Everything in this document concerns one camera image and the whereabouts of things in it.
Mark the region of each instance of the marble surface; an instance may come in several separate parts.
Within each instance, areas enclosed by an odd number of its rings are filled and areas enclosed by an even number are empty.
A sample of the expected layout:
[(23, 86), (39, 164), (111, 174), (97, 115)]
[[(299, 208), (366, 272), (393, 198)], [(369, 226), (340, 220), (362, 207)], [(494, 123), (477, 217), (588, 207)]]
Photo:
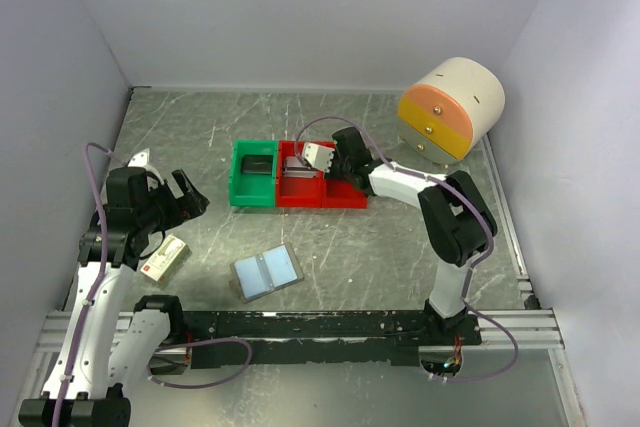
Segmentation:
[[(207, 213), (172, 232), (191, 257), (164, 289), (142, 274), (123, 310), (145, 294), (178, 295), (186, 310), (418, 309), (435, 281), (437, 257), (421, 213), (399, 202), (370, 199), (366, 210), (236, 208), (228, 178), (238, 138), (291, 139), (315, 117), (339, 114), (364, 124), (389, 157), (423, 171), (437, 167), (398, 137), (393, 95), (180, 93), (136, 89), (116, 153), (151, 149), (152, 163), (167, 178), (184, 169), (211, 201)], [(330, 139), (344, 124), (314, 125), (304, 139)], [(499, 220), (487, 159), (480, 146), (449, 170), (468, 171)], [(471, 302), (481, 309), (523, 308), (514, 258), (499, 224), (494, 255), (474, 277)], [(152, 245), (159, 239), (152, 239)], [(243, 304), (229, 287), (230, 264), (283, 242), (296, 252), (305, 280)]]

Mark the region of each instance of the black object in green bin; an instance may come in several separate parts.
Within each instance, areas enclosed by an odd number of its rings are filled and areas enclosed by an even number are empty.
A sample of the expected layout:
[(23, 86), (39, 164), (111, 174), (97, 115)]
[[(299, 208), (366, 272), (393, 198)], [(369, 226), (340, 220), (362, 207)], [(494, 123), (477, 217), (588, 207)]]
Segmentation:
[(271, 175), (273, 155), (245, 155), (242, 157), (240, 172), (243, 174)]

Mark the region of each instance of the wall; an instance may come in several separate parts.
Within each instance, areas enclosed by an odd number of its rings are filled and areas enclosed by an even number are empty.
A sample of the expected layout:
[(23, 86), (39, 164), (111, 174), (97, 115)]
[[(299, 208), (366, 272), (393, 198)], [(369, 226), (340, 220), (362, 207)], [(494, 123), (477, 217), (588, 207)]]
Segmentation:
[(112, 144), (127, 89), (81, 0), (0, 0), (0, 425), (73, 277), (91, 213), (81, 147)]
[(538, 0), (85, 0), (132, 85), (404, 89), (506, 59)]
[(640, 424), (640, 3), (540, 0), (491, 140), (592, 426)]

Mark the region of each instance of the purple cable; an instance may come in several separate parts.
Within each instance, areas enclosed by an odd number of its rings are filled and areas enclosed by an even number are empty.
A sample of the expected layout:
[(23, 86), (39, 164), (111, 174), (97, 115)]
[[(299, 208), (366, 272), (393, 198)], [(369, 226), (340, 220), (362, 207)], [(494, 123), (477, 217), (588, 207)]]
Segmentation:
[(494, 241), (493, 241), (493, 235), (491, 235), (491, 229), (489, 228), (489, 224), (487, 224), (487, 221), (484, 219), (484, 217), (482, 217), (482, 214), (480, 214), (478, 209), (476, 209), (476, 207), (469, 201), (469, 199), (467, 199), (457, 189), (455, 189), (454, 187), (452, 187), (448, 183), (446, 183), (446, 182), (444, 182), (444, 181), (442, 181), (442, 180), (440, 180), (440, 179), (438, 179), (436, 177), (433, 177), (431, 175), (426, 175), (425, 176), (423, 172), (419, 172), (417, 170), (406, 169), (404, 167), (393, 165), (389, 161), (389, 159), (387, 159), (385, 157), (385, 155), (382, 153), (382, 150), (380, 149), (378, 144), (376, 144), (376, 141), (373, 139), (371, 134), (369, 134), (369, 132), (367, 132), (367, 130), (364, 127), (356, 124), (354, 121), (352, 121), (351, 119), (348, 119), (347, 117), (342, 117), (342, 116), (339, 116), (339, 115), (325, 115), (325, 116), (322, 116), (322, 117), (318, 117), (317, 119), (314, 119), (314, 120), (312, 120), (310, 122), (307, 122), (305, 125), (302, 126), (302, 129), (300, 129), (300, 131), (298, 132), (298, 134), (295, 137), (294, 144), (293, 144), (293, 149), (294, 149), (294, 153), (296, 155), (296, 158), (303, 165), (306, 163), (306, 160), (304, 159), (304, 157), (302, 156), (302, 154), (298, 150), (298, 143), (300, 142), (300, 137), (302, 137), (302, 134), (309, 127), (311, 127), (313, 124), (315, 124), (316, 122), (320, 122), (321, 120), (327, 120), (327, 119), (341, 120), (343, 122), (346, 122), (347, 124), (351, 124), (353, 127), (358, 129), (360, 131), (360, 133), (362, 133), (362, 135), (364, 135), (367, 138), (367, 140), (369, 141), (369, 143), (371, 144), (373, 149), (376, 151), (376, 154), (378, 154), (378, 158), (382, 161), (382, 163), (384, 165), (386, 165), (387, 167), (389, 167), (394, 172), (400, 172), (401, 174), (411, 175), (411, 176), (417, 177), (419, 179), (425, 179), (425, 180), (428, 180), (430, 182), (434, 182), (437, 185), (439, 185), (440, 187), (442, 187), (443, 189), (445, 189), (448, 192), (450, 192), (460, 202), (462, 202), (462, 204), (469, 210), (469, 212), (471, 212), (473, 214), (473, 216), (478, 220), (478, 223), (482, 227), (482, 230), (483, 230), (484, 234), (487, 237), (487, 248), (482, 252), (482, 254), (480, 254), (477, 258), (475, 258), (473, 261), (471, 261), (471, 264), (469, 266), (469, 271), (467, 273), (467, 276), (465, 278), (464, 284), (462, 286), (461, 296), (462, 296), (464, 305), (467, 307), (467, 309), (469, 309), (470, 312), (472, 312), (476, 316), (486, 320), (487, 322), (490, 322), (491, 324), (495, 325), (497, 328), (499, 328), (502, 332), (505, 333), (505, 335), (509, 338), (509, 340), (513, 344), (513, 357), (504, 367), (501, 367), (501, 368), (499, 368), (499, 369), (497, 369), (497, 370), (495, 370), (493, 372), (490, 372), (488, 374), (477, 375), (477, 376), (474, 376), (474, 377), (463, 377), (461, 379), (457, 379), (455, 377), (452, 378), (452, 379), (448, 379), (447, 377), (443, 377), (443, 376), (440, 376), (440, 375), (432, 374), (429, 378), (430, 379), (433, 379), (433, 378), (440, 379), (440, 380), (442, 380), (444, 382), (457, 382), (457, 383), (476, 382), (476, 381), (479, 381), (479, 380), (490, 379), (492, 377), (500, 375), (500, 374), (506, 372), (507, 370), (509, 370), (511, 367), (513, 367), (516, 364), (516, 362), (518, 361), (518, 358), (520, 356), (520, 349), (518, 347), (518, 342), (516, 341), (515, 337), (503, 325), (501, 325), (497, 321), (493, 320), (492, 318), (487, 317), (486, 315), (484, 315), (480, 311), (474, 309), (466, 300), (464, 300), (467, 297), (467, 294), (469, 293), (469, 287), (471, 285), (471, 277), (473, 275), (474, 269), (478, 266), (478, 264), (480, 262), (484, 261), (487, 257), (489, 257), (491, 255), (491, 253), (493, 252), (493, 249), (495, 247)]
[(89, 306), (91, 302), (93, 302), (96, 292), (100, 288), (100, 283), (105, 277), (105, 273), (107, 270), (107, 253), (109, 252), (108, 245), (108, 235), (107, 235), (107, 216), (104, 212), (104, 207), (102, 206), (102, 200), (100, 199), (100, 188), (98, 187), (98, 181), (96, 180), (96, 174), (93, 170), (93, 166), (91, 165), (91, 159), (89, 159), (89, 147), (95, 147), (96, 149), (104, 152), (109, 157), (111, 157), (116, 162), (122, 163), (111, 149), (107, 149), (100, 144), (96, 144), (95, 142), (87, 142), (84, 145), (83, 149), (83, 157), (84, 157), (84, 165), (87, 169), (87, 174), (89, 175), (89, 185), (91, 186), (91, 192), (93, 193), (93, 200), (96, 204), (96, 210), (98, 211), (98, 218), (100, 219), (100, 232), (102, 235), (102, 250), (100, 251), (100, 272), (98, 277), (96, 277), (95, 282), (89, 289), (89, 293), (87, 294), (86, 300), (88, 301), (87, 305), (83, 305), (80, 310), (80, 314), (78, 315), (78, 321), (76, 322), (76, 328), (73, 331), (73, 336), (71, 338), (71, 345), (69, 346), (69, 356), (67, 358), (67, 364), (64, 367), (64, 376), (65, 380), (62, 381), (60, 385), (60, 391), (58, 392), (58, 397), (56, 398), (56, 403), (53, 408), (53, 417), (51, 420), (52, 427), (59, 427), (60, 425), (60, 414), (62, 413), (62, 404), (67, 395), (67, 391), (69, 390), (69, 380), (73, 374), (73, 366), (76, 362), (76, 358), (78, 357), (78, 351), (80, 350), (80, 341), (82, 339), (82, 332), (84, 331), (84, 324), (87, 321), (87, 315), (89, 314)]
[(215, 382), (210, 382), (208, 384), (197, 384), (197, 385), (184, 385), (184, 384), (174, 384), (172, 382), (164, 382), (151, 374), (151, 368), (147, 365), (147, 374), (149, 374), (149, 380), (154, 384), (161, 385), (163, 387), (170, 387), (172, 389), (183, 389), (183, 390), (198, 390), (198, 389), (208, 389), (209, 387), (215, 387), (216, 385), (225, 384), (240, 374), (242, 374), (251, 363), (251, 358), (253, 357), (253, 349), (251, 348), (251, 344), (244, 339), (238, 339), (234, 337), (225, 337), (223, 339), (211, 339), (211, 340), (201, 340), (199, 342), (190, 342), (188, 344), (179, 344), (179, 345), (169, 345), (166, 347), (160, 347), (156, 352), (162, 352), (163, 350), (176, 349), (176, 348), (192, 348), (192, 347), (204, 347), (207, 345), (215, 345), (215, 344), (242, 344), (247, 348), (247, 358), (236, 372), (231, 374), (228, 377), (225, 377), (222, 380), (216, 380)]

